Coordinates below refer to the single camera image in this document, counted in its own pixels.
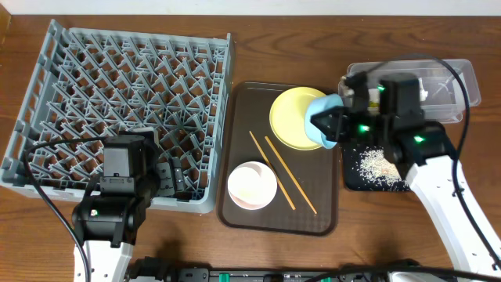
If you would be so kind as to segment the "light blue bowl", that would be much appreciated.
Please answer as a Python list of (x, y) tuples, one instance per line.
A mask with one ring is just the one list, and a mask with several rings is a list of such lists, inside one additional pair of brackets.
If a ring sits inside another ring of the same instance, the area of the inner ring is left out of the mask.
[(311, 101), (307, 107), (304, 122), (305, 134), (308, 139), (325, 149), (333, 149), (337, 143), (335, 141), (329, 141), (326, 134), (318, 127), (318, 115), (321, 115), (333, 107), (342, 107), (343, 105), (342, 98), (338, 94), (322, 96)]

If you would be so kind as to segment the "white cup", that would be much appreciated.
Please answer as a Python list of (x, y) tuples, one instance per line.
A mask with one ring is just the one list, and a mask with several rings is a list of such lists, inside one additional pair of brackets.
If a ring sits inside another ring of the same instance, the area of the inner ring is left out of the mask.
[(278, 182), (272, 169), (258, 161), (248, 161), (234, 168), (227, 179), (227, 190), (240, 208), (258, 210), (275, 198)]

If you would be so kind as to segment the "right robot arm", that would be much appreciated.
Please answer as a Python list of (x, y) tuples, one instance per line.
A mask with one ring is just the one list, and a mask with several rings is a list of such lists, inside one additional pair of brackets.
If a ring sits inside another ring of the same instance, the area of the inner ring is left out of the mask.
[(428, 121), (420, 83), (410, 73), (380, 78), (379, 112), (369, 112), (365, 71), (344, 78), (355, 97), (308, 117), (329, 141), (381, 146), (431, 217), (455, 270), (464, 280), (499, 280), (500, 239), (467, 184), (443, 125)]

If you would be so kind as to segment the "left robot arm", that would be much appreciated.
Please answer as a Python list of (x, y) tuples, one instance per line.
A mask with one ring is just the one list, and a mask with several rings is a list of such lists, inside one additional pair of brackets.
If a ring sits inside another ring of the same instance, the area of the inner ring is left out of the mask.
[(92, 177), (72, 222), (76, 281), (174, 281), (175, 270), (159, 258), (132, 262), (139, 227), (157, 196), (184, 187), (179, 161), (160, 163), (152, 127), (122, 131), (103, 142), (103, 172)]

